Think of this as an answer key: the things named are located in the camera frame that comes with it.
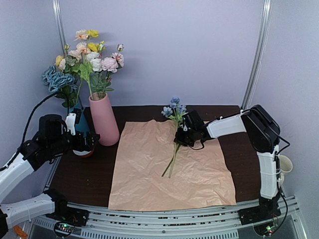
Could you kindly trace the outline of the blue flower stem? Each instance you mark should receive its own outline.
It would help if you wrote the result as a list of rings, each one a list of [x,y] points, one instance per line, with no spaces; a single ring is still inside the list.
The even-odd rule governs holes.
[[[169,106],[163,107],[161,114],[166,119],[173,122],[174,130],[175,130],[174,134],[177,132],[178,129],[182,128],[182,126],[181,126],[182,116],[184,114],[186,114],[186,110],[187,110],[187,106],[180,103],[179,97],[172,97],[172,99],[170,100]],[[180,148],[180,144],[174,143],[173,156],[172,156],[169,164],[167,165],[166,169],[162,173],[162,175],[161,175],[162,177],[165,176],[167,171],[169,171],[168,178],[171,177],[172,172],[173,172],[173,168],[174,168],[174,164],[175,164],[175,160],[176,160],[176,155],[177,155],[179,148]]]

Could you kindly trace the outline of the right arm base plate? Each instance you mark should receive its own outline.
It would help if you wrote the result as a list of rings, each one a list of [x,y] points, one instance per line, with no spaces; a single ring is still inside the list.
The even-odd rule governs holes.
[[[269,209],[266,206],[255,206],[251,208],[240,209],[238,216],[241,225],[254,224],[265,220],[270,220],[273,216],[280,216],[281,211],[278,206]]]

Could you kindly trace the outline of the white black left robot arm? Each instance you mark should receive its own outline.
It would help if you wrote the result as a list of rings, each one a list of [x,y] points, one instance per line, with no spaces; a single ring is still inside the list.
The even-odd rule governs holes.
[[[77,115],[69,113],[66,120],[49,114],[39,119],[36,135],[18,148],[0,171],[0,199],[23,179],[37,171],[45,162],[52,161],[69,151],[92,151],[100,135],[82,133],[75,129]],[[17,224],[42,215],[53,215],[61,221],[72,216],[67,199],[54,189],[45,190],[37,197],[13,204],[0,205],[0,233],[4,235]]]

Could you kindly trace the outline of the white rose stem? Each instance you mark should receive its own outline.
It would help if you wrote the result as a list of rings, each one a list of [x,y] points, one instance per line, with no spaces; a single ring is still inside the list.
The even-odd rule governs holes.
[[[93,96],[97,93],[101,84],[102,77],[102,59],[99,52],[90,52],[85,56],[85,66],[88,73],[86,82],[88,83],[90,97],[92,100],[98,100],[98,96]]]

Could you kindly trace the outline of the pink tissue paper sheet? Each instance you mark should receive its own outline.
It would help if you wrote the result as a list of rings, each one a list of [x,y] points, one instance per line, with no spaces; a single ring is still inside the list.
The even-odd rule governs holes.
[[[172,121],[127,122],[116,155],[108,208],[168,211],[235,205],[219,140],[175,148]]]

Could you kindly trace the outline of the peach flower stem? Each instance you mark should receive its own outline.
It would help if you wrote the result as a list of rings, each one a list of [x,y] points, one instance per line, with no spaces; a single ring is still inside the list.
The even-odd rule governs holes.
[[[79,93],[83,82],[90,83],[90,75],[93,72],[93,67],[87,59],[87,55],[91,53],[88,47],[87,41],[90,39],[90,34],[85,29],[80,29],[75,33],[75,41],[77,41],[76,49],[70,50],[68,56],[75,60],[73,72],[77,73],[80,77],[80,85],[77,93],[77,99],[79,98]]]

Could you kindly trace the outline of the pink rose leafy stem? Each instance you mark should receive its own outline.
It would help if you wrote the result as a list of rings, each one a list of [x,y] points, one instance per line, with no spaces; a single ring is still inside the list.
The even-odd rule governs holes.
[[[104,98],[108,92],[114,91],[112,88],[112,75],[124,67],[125,58],[122,54],[124,48],[123,44],[118,44],[116,52],[112,53],[109,57],[102,58],[102,51],[105,49],[105,45],[101,42],[97,47],[96,52],[100,53],[102,59],[101,84],[99,85],[100,88],[97,92],[100,99]]]

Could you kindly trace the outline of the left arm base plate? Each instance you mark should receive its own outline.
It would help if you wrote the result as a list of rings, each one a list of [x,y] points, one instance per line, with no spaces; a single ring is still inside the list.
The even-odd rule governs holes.
[[[68,223],[72,226],[81,227],[86,226],[89,218],[89,211],[67,207],[66,212],[60,214],[54,212],[52,214],[47,214],[46,216],[56,221]]]

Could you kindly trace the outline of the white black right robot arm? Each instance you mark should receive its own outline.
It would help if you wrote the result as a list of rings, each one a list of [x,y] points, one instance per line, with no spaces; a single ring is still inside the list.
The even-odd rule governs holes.
[[[238,202],[258,199],[259,205],[239,211],[243,218],[265,220],[278,209],[281,167],[280,128],[261,105],[204,122],[193,110],[181,117],[174,142],[198,151],[213,140],[221,143]]]

